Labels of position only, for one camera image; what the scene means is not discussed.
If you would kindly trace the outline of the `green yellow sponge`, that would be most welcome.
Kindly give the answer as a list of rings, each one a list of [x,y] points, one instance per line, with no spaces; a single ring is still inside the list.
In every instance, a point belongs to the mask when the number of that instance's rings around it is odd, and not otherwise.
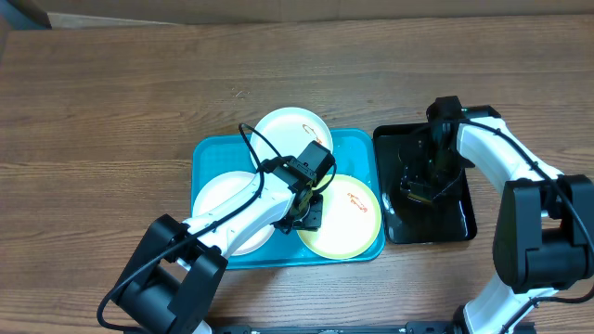
[[[415,200],[420,203],[431,204],[433,200],[431,198],[424,197],[422,195],[417,195],[412,192],[407,194],[407,197],[411,200]]]

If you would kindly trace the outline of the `yellow-green rimmed plate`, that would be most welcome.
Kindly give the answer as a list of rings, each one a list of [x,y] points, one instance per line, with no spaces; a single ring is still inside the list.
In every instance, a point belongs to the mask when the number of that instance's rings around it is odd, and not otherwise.
[[[375,194],[362,181],[337,174],[322,196],[321,227],[317,231],[300,230],[301,241],[313,253],[331,260],[361,255],[381,229]]]

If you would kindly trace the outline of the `white plate with sauce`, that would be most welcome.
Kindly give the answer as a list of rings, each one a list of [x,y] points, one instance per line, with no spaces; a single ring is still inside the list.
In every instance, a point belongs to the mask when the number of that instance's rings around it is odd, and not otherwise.
[[[281,156],[297,158],[312,141],[333,152],[328,126],[314,112],[286,107],[265,115],[255,126]]]

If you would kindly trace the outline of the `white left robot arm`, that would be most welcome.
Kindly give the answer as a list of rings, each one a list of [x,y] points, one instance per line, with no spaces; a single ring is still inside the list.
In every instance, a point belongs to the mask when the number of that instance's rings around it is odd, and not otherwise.
[[[333,157],[275,157],[214,209],[180,223],[165,214],[141,238],[114,287],[97,308],[114,302],[135,321],[123,333],[204,333],[204,320],[230,255],[266,225],[292,222],[319,195],[317,185]]]

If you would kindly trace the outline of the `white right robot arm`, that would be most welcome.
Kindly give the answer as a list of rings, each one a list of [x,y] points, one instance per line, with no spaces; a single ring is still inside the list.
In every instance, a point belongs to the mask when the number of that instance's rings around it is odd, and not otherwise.
[[[434,204],[470,165],[501,197],[493,243],[496,268],[481,293],[461,307],[451,329],[460,333],[514,333],[541,303],[580,304],[560,291],[593,275],[593,184],[565,175],[530,152],[500,117],[434,119],[412,131],[400,190]]]

